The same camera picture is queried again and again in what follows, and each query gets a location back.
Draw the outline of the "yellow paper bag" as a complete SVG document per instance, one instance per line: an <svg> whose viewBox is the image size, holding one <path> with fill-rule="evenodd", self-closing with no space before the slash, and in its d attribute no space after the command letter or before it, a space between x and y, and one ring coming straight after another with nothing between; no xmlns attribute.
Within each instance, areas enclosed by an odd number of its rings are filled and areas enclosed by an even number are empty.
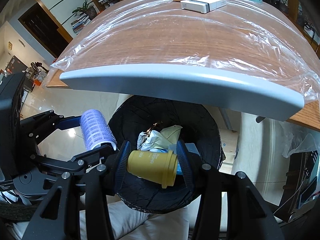
<svg viewBox="0 0 320 240"><path fill-rule="evenodd" d="M158 133L157 144L161 148L168 148L171 144L176 144L180 137L182 126L174 125L167 128L162 129Z"/></svg>

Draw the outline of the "potted plant left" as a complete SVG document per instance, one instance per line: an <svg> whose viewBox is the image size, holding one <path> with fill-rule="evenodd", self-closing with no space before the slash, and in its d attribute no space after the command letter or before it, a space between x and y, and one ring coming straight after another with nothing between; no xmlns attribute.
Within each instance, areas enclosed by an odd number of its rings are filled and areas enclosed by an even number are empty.
<svg viewBox="0 0 320 240"><path fill-rule="evenodd" d="M94 6L91 6L93 1L85 0L81 7L77 7L72 11L73 14L84 13L86 14L90 20L93 20L97 15L97 11Z"/></svg>

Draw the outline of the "white blue medicine box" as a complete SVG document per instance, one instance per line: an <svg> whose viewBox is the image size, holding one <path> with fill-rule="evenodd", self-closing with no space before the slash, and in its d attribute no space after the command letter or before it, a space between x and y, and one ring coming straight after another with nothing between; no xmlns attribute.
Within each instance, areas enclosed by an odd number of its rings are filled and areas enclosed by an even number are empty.
<svg viewBox="0 0 320 240"><path fill-rule="evenodd" d="M206 14L224 7L227 4L227 0L182 0L180 4L184 10Z"/></svg>

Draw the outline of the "small yellow cup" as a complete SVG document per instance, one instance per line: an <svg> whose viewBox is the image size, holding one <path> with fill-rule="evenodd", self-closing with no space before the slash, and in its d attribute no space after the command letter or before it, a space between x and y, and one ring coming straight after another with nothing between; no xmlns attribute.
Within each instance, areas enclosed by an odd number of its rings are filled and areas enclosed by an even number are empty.
<svg viewBox="0 0 320 240"><path fill-rule="evenodd" d="M173 151L167 153L132 151L127 171L139 178L160 184L163 189L173 186L177 174L178 158Z"/></svg>

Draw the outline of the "purple hair roller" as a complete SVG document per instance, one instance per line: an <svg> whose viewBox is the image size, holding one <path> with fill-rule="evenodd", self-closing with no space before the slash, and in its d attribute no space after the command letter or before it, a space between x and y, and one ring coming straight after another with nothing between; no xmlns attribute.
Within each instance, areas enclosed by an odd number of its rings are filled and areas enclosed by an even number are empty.
<svg viewBox="0 0 320 240"><path fill-rule="evenodd" d="M110 144L114 151L117 149L117 141L99 110L85 111L80 118L80 128L86 150L93 150L102 144Z"/></svg>

